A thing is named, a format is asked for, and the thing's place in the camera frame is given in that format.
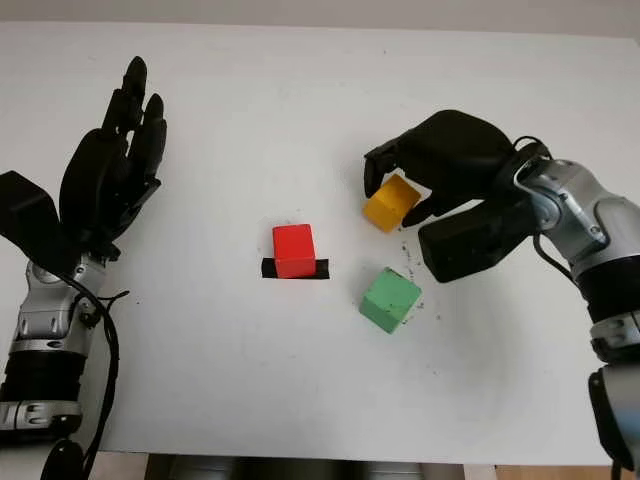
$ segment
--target wire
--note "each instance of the wire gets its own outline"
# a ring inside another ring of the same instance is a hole
[[[542,143],[542,140],[532,135],[522,135],[521,137],[516,138],[516,140],[512,143],[513,149],[515,150],[518,144],[523,140],[529,140],[531,142],[537,143],[538,145],[542,145],[542,147],[544,147],[545,149],[546,155],[549,156],[549,160],[553,160],[553,155],[551,155],[551,152],[549,151],[547,146],[544,143]]]
[[[100,299],[96,297],[87,287],[74,280],[68,274],[57,274],[57,276],[61,278],[67,285],[75,288],[82,296],[86,297],[93,304],[97,312],[102,317],[105,338],[109,346],[109,369],[107,372],[107,385],[105,387],[102,408],[100,409],[100,415],[98,417],[96,433],[94,434],[93,440],[91,441],[91,444],[87,448],[87,451],[84,455],[82,478],[83,480],[88,480],[91,469],[93,468],[93,464],[96,459],[96,455],[98,453],[98,447],[100,446],[100,441],[102,440],[102,434],[104,433],[107,419],[109,418],[111,408],[113,407],[113,401],[115,399],[116,392],[116,381],[118,379],[120,344],[118,343],[118,332],[116,331],[116,327],[113,323],[113,318],[111,318],[109,310],[111,310],[111,307],[118,299],[124,297],[125,295],[128,295],[129,292],[125,291],[114,297],[105,299],[109,302],[107,306],[105,306],[102,304]]]
[[[551,265],[553,268],[558,270],[562,275],[567,277],[571,283],[574,283],[573,278],[571,277],[571,272],[560,262],[558,262],[555,258],[552,258],[547,252],[544,251],[542,245],[540,244],[540,234],[536,233],[533,236],[533,248],[536,253],[540,255],[540,257]]]
[[[614,460],[613,464],[611,465],[611,480],[620,480],[621,478],[622,466]]]

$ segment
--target green cube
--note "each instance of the green cube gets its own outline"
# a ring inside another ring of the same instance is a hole
[[[393,333],[421,294],[420,287],[387,267],[364,294],[360,313]]]

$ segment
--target cube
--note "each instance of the cube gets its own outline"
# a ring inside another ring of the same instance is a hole
[[[369,199],[364,214],[380,230],[390,232],[419,199],[420,193],[416,189],[400,175],[393,175]]]
[[[278,278],[309,277],[316,273],[311,225],[285,225],[273,229],[273,256]]]
[[[421,294],[420,287],[387,267],[364,294],[360,313],[393,333]]]

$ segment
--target black tape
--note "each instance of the black tape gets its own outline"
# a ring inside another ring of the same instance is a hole
[[[262,259],[262,278],[278,278],[276,261],[273,258]],[[316,260],[316,274],[310,277],[298,277],[291,280],[329,280],[329,260]]]

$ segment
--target yellow cube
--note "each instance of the yellow cube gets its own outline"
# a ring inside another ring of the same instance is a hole
[[[420,199],[420,194],[401,176],[393,175],[369,199],[364,214],[384,232],[398,225]]]

